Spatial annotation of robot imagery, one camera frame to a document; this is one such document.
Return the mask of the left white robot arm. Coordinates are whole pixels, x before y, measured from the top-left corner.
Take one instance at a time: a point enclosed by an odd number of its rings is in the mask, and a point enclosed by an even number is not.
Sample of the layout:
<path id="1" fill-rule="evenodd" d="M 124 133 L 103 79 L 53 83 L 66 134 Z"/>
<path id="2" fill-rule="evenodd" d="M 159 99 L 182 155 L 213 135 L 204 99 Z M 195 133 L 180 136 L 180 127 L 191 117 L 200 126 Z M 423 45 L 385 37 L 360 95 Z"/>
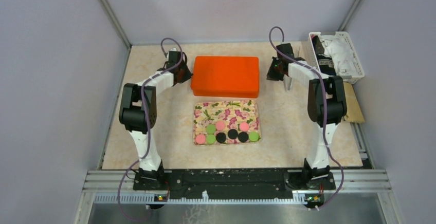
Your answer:
<path id="1" fill-rule="evenodd" d="M 141 82 L 124 85 L 119 109 L 119 121 L 131 135 L 138 154 L 136 175 L 145 179 L 153 190 L 162 188 L 165 183 L 162 159 L 152 134 L 157 120 L 157 96 L 193 76 L 183 51 L 173 48 L 164 56 L 167 60 L 162 68 Z"/>

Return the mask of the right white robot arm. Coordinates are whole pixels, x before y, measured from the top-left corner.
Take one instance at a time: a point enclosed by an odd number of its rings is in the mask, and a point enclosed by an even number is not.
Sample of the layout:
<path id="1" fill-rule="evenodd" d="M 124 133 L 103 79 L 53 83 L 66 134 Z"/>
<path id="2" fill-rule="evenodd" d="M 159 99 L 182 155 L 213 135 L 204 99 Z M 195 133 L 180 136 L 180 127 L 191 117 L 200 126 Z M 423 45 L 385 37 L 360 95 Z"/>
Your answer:
<path id="1" fill-rule="evenodd" d="M 294 58 L 290 43 L 282 43 L 273 48 L 277 55 L 268 71 L 274 79 L 283 80 L 288 76 L 308 90 L 307 113 L 314 134 L 310 152 L 304 160 L 301 181 L 306 188 L 315 189 L 330 172 L 333 135 L 347 113 L 343 79 L 340 76 L 325 75 L 304 59 Z"/>

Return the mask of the orange box lid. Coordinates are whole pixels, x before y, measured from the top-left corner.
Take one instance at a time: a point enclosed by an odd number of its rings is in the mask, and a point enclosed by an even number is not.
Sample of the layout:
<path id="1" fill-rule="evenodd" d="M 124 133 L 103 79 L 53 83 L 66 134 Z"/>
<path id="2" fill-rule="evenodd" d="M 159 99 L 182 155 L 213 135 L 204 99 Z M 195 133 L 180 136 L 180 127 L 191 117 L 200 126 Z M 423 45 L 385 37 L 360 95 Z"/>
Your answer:
<path id="1" fill-rule="evenodd" d="M 259 58 L 197 56 L 190 87 L 195 96 L 257 98 L 260 92 Z"/>

